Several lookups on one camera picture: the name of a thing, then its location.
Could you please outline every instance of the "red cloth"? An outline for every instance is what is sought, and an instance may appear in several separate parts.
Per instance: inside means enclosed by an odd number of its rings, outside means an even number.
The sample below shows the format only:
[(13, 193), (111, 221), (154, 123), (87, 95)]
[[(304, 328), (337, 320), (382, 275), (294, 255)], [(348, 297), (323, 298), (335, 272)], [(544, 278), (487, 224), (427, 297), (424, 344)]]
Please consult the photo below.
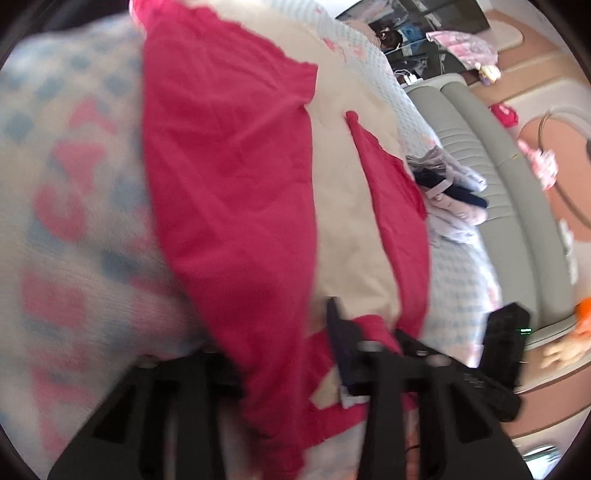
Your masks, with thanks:
[[(258, 434), (265, 480), (291, 480), (304, 447), (365, 418), (365, 406), (319, 410), (309, 400), (334, 366), (325, 333), (304, 340), (316, 266), (304, 105), (317, 67), (208, 9), (170, 0), (135, 0), (134, 7), (147, 31), (143, 136), (156, 234), (241, 372), (242, 414)], [(414, 335), (428, 295), (426, 227), (417, 222), (424, 206), (400, 160), (377, 143), (360, 144), (362, 129), (351, 129), (400, 286), (403, 325)], [(396, 349), (380, 318), (358, 322), (368, 339)]]
[(417, 338), (429, 292), (425, 203), (402, 160), (382, 149), (378, 139), (359, 125), (355, 112), (347, 112), (346, 119), (369, 184), (382, 244), (398, 283), (402, 312), (396, 328)]

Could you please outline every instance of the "clothing pile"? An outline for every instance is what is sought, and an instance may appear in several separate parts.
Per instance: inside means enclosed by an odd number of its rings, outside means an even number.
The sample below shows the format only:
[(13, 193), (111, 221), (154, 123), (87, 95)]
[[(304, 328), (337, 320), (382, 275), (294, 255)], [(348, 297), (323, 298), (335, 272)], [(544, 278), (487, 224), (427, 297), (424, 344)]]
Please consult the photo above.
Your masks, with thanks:
[(475, 226), (486, 220), (488, 201), (473, 192), (486, 188), (484, 177), (439, 146), (423, 158), (409, 155), (407, 162), (423, 191), (430, 229), (453, 242), (475, 242)]

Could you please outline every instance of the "black device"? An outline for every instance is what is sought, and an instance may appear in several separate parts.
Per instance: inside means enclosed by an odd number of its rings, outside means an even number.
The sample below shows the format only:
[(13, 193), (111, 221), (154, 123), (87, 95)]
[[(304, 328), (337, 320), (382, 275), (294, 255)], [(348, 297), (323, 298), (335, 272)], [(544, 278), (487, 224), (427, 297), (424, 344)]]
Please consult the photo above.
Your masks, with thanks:
[(476, 0), (361, 0), (338, 17), (339, 20), (359, 19), (369, 24), (376, 33), (389, 27), (420, 25), (430, 31), (433, 20), (438, 30), (456, 30), (478, 33), (489, 28), (488, 21)]
[(531, 333), (530, 314), (511, 303), (488, 316), (484, 350), (478, 370), (510, 390), (517, 386), (525, 340)]
[(142, 358), (68, 444), (48, 480), (163, 480), (173, 400), (177, 480), (224, 480), (217, 405), (241, 394), (234, 367), (220, 353)]
[[(429, 355), (442, 355), (437, 350), (396, 330), (395, 337), (402, 346), (404, 355), (421, 358)], [(498, 421), (513, 421), (521, 408), (521, 398), (494, 378), (486, 376), (479, 368), (470, 368), (458, 360), (448, 357), (450, 364), (470, 385), (483, 405), (487, 406)]]

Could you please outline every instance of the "bedding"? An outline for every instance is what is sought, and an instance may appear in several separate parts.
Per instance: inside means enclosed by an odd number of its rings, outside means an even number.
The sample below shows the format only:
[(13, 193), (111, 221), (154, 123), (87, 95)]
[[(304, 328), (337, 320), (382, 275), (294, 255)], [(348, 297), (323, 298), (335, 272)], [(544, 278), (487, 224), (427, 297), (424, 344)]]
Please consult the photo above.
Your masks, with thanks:
[[(379, 55), (363, 35), (312, 3), (273, 7), (308, 19), (393, 107), (408, 152), (424, 155), (437, 142), (400, 87), (387, 86), (388, 73), (370, 67)], [(203, 339), (152, 232), (140, 144), (141, 48), (129, 19), (114, 18), (31, 38), (0, 72), (0, 235), (10, 252), (2, 257), (0, 421), (42, 478), (138, 354), (183, 355)], [(481, 244), (431, 234), (423, 339), (467, 361), (498, 301)], [(357, 426), (310, 449), (304, 476), (351, 473), (361, 437)], [(331, 451), (350, 452), (348, 461)], [(246, 465), (232, 452), (230, 476)]]

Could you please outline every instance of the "cable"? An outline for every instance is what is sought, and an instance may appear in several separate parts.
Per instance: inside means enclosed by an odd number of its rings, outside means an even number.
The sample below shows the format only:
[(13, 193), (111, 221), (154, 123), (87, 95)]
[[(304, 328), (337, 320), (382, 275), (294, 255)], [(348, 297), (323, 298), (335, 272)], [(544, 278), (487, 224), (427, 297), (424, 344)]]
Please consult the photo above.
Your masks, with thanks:
[[(569, 113), (571, 115), (574, 115), (576, 117), (578, 117), (579, 119), (585, 121), (587, 124), (589, 124), (591, 126), (591, 119), (589, 119), (586, 114), (576, 108), (571, 108), (571, 107), (559, 107), (559, 108), (553, 108), (548, 110), (545, 115), (542, 117), (542, 120), (540, 121), (540, 124), (538, 126), (538, 148), (541, 151), (545, 151), (544, 148), (544, 144), (542, 142), (542, 133), (544, 130), (544, 125), (545, 123), (552, 117), (556, 118), (559, 117), (561, 113)], [(564, 118), (565, 120), (567, 120), (569, 122), (569, 125), (574, 128), (578, 133), (580, 133), (581, 135), (583, 135), (585, 138), (587, 138), (587, 156), (589, 157), (589, 143), (591, 142), (591, 140), (589, 139), (589, 137), (587, 136), (587, 133), (583, 132), (581, 128), (579, 128), (576, 124), (572, 123), (572, 121), (569, 121), (568, 117)], [(591, 230), (591, 219), (589, 219), (589, 217), (587, 215), (585, 215), (580, 209), (579, 207), (577, 207), (574, 204), (574, 201), (570, 198), (570, 196), (564, 191), (564, 189), (560, 186), (560, 183), (558, 183), (558, 181), (556, 181), (556, 183), (554, 184), (554, 186), (556, 187), (556, 192), (558, 193), (558, 195), (560, 195), (560, 197), (563, 199), (565, 205), (567, 206), (567, 208), (571, 211), (571, 213), (577, 218), (577, 220), (579, 220), (579, 222), (581, 222), (587, 229)]]
[(407, 69), (399, 69), (399, 70), (396, 70), (394, 72), (394, 76), (396, 76), (396, 75), (404, 75), (403, 72), (406, 72), (406, 75), (412, 75), (412, 73), (409, 72)]

